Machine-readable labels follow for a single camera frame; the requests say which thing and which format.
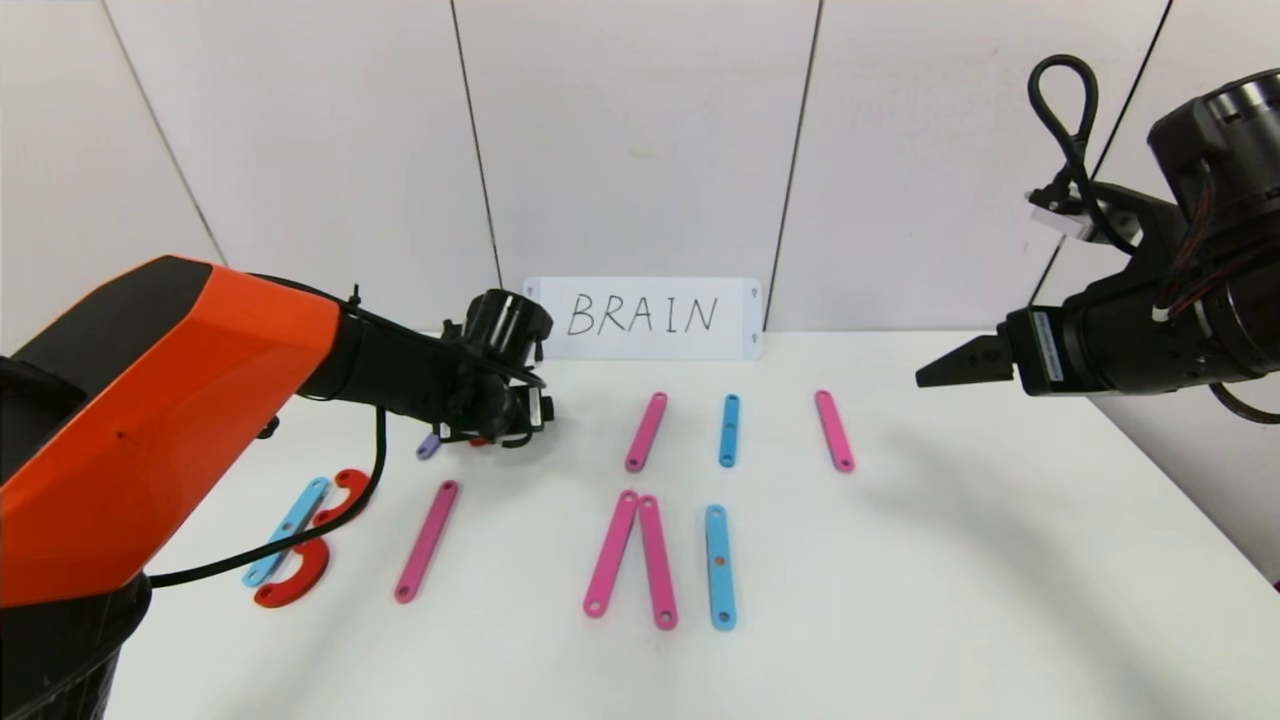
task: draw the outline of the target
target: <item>white wall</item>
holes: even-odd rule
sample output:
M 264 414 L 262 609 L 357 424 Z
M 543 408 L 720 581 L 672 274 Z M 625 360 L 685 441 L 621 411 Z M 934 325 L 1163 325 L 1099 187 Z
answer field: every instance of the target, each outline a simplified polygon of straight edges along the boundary
M 817 0 L 458 0 L 508 284 L 773 269 Z
M 417 328 L 498 286 L 447 1 L 106 5 L 232 266 Z
M 0 352 L 157 255 L 218 259 L 100 3 L 0 3 Z
M 1059 233 L 1027 222 L 1023 193 L 1062 164 L 1027 76 L 1085 58 L 1105 138 L 1164 8 L 826 3 L 768 329 L 974 328 L 1025 304 Z M 1043 87 L 1078 122 L 1079 81 L 1052 70 Z
M 1152 123 L 1197 95 L 1280 67 L 1277 27 L 1275 0 L 1174 3 L 1098 178 L 1172 201 L 1147 147 Z M 1123 266 L 1115 250 L 1069 242 L 1037 301 L 1057 304 Z M 1266 410 L 1280 409 L 1280 377 L 1240 383 L 1233 391 Z M 1271 582 L 1280 580 L 1280 429 L 1238 419 L 1206 388 L 1096 402 Z

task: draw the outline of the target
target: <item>red c-shaped piece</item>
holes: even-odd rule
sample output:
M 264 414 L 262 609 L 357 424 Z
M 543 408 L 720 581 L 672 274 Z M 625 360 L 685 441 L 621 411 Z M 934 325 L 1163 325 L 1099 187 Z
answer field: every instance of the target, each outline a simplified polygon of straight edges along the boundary
M 312 518 L 311 523 L 317 528 L 320 525 L 332 523 L 334 518 L 342 516 L 342 514 L 344 514 L 347 510 L 351 509 L 352 505 L 356 503 L 356 498 L 365 495 L 365 489 L 369 487 L 369 475 L 361 473 L 360 470 L 352 470 L 351 468 L 347 468 L 346 470 L 338 473 L 338 477 L 335 477 L 333 482 L 338 487 L 347 488 L 351 492 L 347 493 L 347 500 L 343 500 L 342 505 L 339 505 L 338 507 L 332 507 L 329 510 L 321 510 L 320 512 L 316 512 L 316 516 Z
M 302 566 L 288 579 L 279 583 L 266 583 L 253 593 L 253 602 L 262 607 L 284 607 L 285 605 L 307 594 L 324 575 L 329 566 L 329 546 L 324 538 L 307 541 L 293 546 L 293 551 L 302 556 Z

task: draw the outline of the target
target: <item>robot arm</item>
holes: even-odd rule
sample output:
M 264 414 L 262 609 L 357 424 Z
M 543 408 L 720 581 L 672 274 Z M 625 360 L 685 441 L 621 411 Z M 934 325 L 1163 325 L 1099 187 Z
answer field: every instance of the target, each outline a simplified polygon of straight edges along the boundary
M 179 258 L 90 293 L 0 359 L 3 716 L 97 716 L 142 568 L 291 395 L 376 406 L 379 456 L 387 410 L 516 447 L 552 416 L 525 366 L 550 328 L 492 290 L 436 340 L 358 297 Z
M 916 384 L 1007 380 L 1014 365 L 1028 395 L 1152 395 L 1208 384 L 1238 415 L 1280 423 L 1222 386 L 1280 369 L 1280 69 L 1222 86 L 1152 127 L 1147 142 L 1172 205 L 1089 179 L 1080 160 L 1087 132 L 1066 137 L 1038 100 L 1038 73 L 1056 64 L 1076 69 L 1085 95 L 1096 96 L 1092 72 L 1075 58 L 1050 58 L 1032 73 L 1032 104 L 1068 167 L 1029 199 L 1059 229 L 1117 245 L 1129 263 L 1061 307 L 1010 313 L 995 336 L 920 369 Z M 1088 110 L 1085 118 L 1082 127 L 1092 124 Z M 1079 196 L 1068 192 L 1069 182 Z M 1126 236 L 1138 228 L 1142 242 L 1132 246 Z

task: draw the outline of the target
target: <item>white sign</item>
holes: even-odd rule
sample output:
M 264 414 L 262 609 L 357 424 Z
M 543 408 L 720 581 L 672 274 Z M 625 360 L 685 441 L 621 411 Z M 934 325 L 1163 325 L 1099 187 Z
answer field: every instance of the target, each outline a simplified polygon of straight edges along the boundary
M 750 278 L 530 278 L 556 320 L 548 359 L 759 360 L 764 293 Z

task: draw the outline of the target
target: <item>table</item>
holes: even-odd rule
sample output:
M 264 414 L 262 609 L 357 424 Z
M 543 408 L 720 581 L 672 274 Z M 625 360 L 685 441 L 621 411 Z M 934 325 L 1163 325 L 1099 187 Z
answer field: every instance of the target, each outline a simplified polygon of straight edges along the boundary
M 916 389 L 970 333 L 768 336 L 759 363 L 549 363 L 524 450 L 393 418 L 383 486 L 280 610 L 241 574 L 157 589 L 110 720 L 256 717 L 1280 717 L 1280 596 L 1083 398 Z M 858 457 L 832 468 L 813 393 Z M 622 460 L 654 391 L 648 466 Z M 742 398 L 737 466 L 717 462 Z M 302 486 L 372 462 L 369 407 L 280 413 L 152 574 L 264 542 Z M 436 487 L 462 491 L 421 594 L 392 600 Z M 618 493 L 662 506 L 680 626 L 650 618 L 639 528 L 608 614 L 582 596 Z M 330 498 L 329 505 L 338 498 Z M 703 512 L 730 515 L 739 623 L 708 616 Z

